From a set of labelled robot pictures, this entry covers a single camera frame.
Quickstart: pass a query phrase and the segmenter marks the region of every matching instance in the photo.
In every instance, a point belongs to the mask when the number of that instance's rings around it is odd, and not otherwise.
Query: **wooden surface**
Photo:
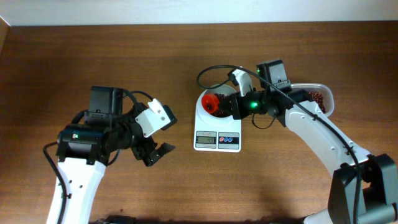
[[[178,123],[154,136],[177,147],[155,166],[126,150],[107,168],[90,220],[271,220],[325,208],[331,177],[280,124],[259,130],[245,119],[237,154],[193,150],[197,73],[224,63],[254,70],[273,58],[292,83],[330,87],[330,119],[398,161],[398,22],[12,27],[0,59],[0,222],[46,221],[55,175],[42,147],[88,107],[92,85],[144,90]],[[226,73],[209,73],[206,83]]]
[[[7,32],[8,32],[8,24],[4,22],[4,20],[1,19],[0,17],[0,56],[1,56],[1,50],[4,45],[4,41],[6,40],[7,37]]]

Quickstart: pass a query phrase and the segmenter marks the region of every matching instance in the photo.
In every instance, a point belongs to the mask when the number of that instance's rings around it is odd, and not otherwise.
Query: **wood grain tabletop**
[[[42,147],[88,108],[92,85],[146,91],[178,123],[154,135],[177,148],[153,167],[125,150],[106,169],[91,221],[269,221],[326,208],[331,177],[279,123],[260,130],[243,120],[239,153],[193,149],[197,74],[217,64],[255,70],[273,58],[292,83],[328,86],[331,121],[374,155],[398,161],[398,22],[11,27],[0,58],[0,222],[46,221],[56,177]],[[204,81],[219,83],[227,72]],[[56,159],[56,148],[49,151]]]

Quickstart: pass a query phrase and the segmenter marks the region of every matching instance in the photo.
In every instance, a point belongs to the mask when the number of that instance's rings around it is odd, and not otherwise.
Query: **digital scale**
[[[202,106],[204,95],[221,93],[225,96],[236,93],[229,85],[204,91],[197,101],[195,110],[195,134],[193,148],[198,151],[239,152],[241,150],[241,120],[231,116],[217,118],[209,114]]]

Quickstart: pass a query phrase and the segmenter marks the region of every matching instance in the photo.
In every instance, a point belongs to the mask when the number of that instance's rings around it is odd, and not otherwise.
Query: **red scoop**
[[[216,110],[218,110],[218,104],[220,101],[218,101],[218,98],[214,94],[208,94],[204,95],[201,98],[201,105],[203,109],[209,114],[214,113]]]

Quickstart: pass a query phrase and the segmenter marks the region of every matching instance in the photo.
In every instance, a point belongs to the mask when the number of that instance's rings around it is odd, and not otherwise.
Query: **white wall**
[[[12,26],[397,20],[398,0],[0,0]]]

